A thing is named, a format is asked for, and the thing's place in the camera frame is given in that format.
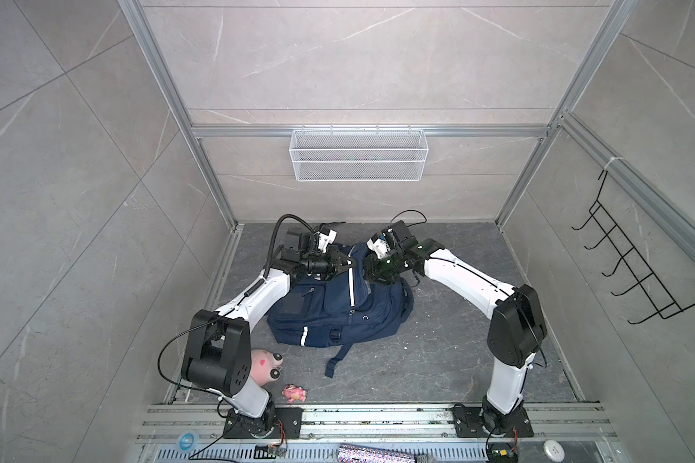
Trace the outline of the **navy blue student backpack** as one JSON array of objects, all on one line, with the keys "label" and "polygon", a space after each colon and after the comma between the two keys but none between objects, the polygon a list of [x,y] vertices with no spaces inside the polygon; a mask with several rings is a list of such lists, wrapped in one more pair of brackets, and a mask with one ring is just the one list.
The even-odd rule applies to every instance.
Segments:
[{"label": "navy blue student backpack", "polygon": [[365,280],[365,243],[341,245],[339,250],[356,261],[354,268],[329,281],[305,277],[268,311],[268,326],[278,343],[341,347],[326,364],[324,375],[329,378],[353,345],[395,335],[414,309],[404,279],[388,286]]}]

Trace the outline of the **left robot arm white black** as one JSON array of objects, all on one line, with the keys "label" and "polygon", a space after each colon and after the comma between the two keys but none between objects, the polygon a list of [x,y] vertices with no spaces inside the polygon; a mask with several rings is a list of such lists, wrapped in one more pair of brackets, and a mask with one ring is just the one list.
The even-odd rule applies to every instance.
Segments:
[{"label": "left robot arm white black", "polygon": [[232,301],[193,316],[189,329],[174,337],[186,339],[181,380],[160,374],[168,383],[214,395],[230,405],[252,436],[268,436],[276,426],[272,395],[252,372],[250,334],[270,308],[305,277],[329,281],[352,270],[359,259],[334,242],[329,224],[314,228],[295,214],[275,223],[266,248],[266,262],[254,282]]}]

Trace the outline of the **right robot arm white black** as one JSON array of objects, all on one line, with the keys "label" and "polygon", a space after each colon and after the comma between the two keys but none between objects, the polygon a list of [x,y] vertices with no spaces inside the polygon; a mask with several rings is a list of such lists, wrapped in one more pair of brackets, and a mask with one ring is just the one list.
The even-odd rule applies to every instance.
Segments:
[{"label": "right robot arm white black", "polygon": [[418,240],[403,221],[373,235],[367,247],[364,277],[369,282],[388,285],[414,271],[449,287],[490,320],[486,343],[494,364],[480,421],[492,436],[510,432],[522,417],[526,376],[548,335],[538,293],[484,274],[434,239]]}]

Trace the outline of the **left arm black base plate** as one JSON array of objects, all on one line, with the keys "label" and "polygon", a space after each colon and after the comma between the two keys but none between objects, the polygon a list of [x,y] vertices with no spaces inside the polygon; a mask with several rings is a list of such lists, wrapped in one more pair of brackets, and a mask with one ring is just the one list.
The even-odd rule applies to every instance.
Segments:
[{"label": "left arm black base plate", "polygon": [[261,418],[250,418],[230,410],[227,413],[225,439],[285,439],[299,438],[302,426],[301,408],[275,407],[264,411]]}]

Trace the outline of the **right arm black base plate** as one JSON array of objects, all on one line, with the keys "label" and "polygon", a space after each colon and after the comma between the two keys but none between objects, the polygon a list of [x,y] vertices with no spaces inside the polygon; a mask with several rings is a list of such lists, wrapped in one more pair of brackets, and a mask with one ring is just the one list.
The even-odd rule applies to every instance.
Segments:
[{"label": "right arm black base plate", "polygon": [[522,403],[509,414],[503,414],[486,402],[481,406],[456,403],[450,411],[459,438],[534,436],[530,419]]}]

